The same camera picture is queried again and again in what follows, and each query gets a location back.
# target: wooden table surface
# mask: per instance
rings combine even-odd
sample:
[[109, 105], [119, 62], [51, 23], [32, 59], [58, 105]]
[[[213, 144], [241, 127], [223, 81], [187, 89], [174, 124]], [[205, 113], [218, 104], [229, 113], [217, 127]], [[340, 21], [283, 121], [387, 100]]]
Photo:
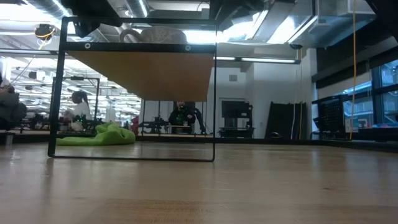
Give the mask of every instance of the wooden table surface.
[[[192, 153], [203, 145], [75, 147]], [[0, 149], [10, 223], [397, 223], [398, 155], [320, 146], [218, 144], [216, 161], [48, 159], [46, 144]]]

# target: person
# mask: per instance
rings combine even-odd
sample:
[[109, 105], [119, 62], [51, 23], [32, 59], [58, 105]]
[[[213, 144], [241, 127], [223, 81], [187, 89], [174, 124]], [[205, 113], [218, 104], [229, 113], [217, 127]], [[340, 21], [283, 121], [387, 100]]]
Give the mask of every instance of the person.
[[74, 91], [72, 93], [72, 102], [76, 104], [73, 111], [67, 111], [65, 117], [72, 120], [76, 116], [86, 115], [87, 120], [92, 120], [90, 107], [88, 106], [87, 93], [84, 91]]
[[196, 117], [191, 110], [185, 106], [185, 102], [178, 101], [177, 107], [169, 116], [169, 123], [173, 126], [186, 126], [189, 128], [176, 128], [172, 127], [172, 133], [192, 133], [192, 124], [195, 124]]

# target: wooden board underside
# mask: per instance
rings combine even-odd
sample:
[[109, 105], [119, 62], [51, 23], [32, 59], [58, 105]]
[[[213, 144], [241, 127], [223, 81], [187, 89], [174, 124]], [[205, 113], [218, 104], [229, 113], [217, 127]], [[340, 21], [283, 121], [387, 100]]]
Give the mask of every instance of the wooden board underside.
[[144, 100], [207, 100], [212, 54], [83, 52], [69, 55]]

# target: man in black jacket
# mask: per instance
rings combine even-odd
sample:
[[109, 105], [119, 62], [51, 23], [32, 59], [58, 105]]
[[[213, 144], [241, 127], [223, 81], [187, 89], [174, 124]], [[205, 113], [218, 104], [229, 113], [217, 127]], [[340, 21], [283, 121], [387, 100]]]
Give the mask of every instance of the man in black jacket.
[[189, 128], [172, 127], [172, 133], [192, 133], [192, 124], [195, 124], [196, 117], [193, 111], [185, 106], [185, 102], [178, 101], [177, 107], [173, 110], [169, 117], [169, 123], [173, 126], [188, 126]]

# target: gray fabric object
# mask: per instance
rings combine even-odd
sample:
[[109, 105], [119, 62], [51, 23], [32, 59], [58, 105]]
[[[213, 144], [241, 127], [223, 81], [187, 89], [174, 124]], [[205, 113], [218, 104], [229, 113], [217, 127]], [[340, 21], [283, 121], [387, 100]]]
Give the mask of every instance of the gray fabric object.
[[8, 93], [0, 95], [0, 119], [13, 121], [11, 115], [19, 105], [19, 94]]

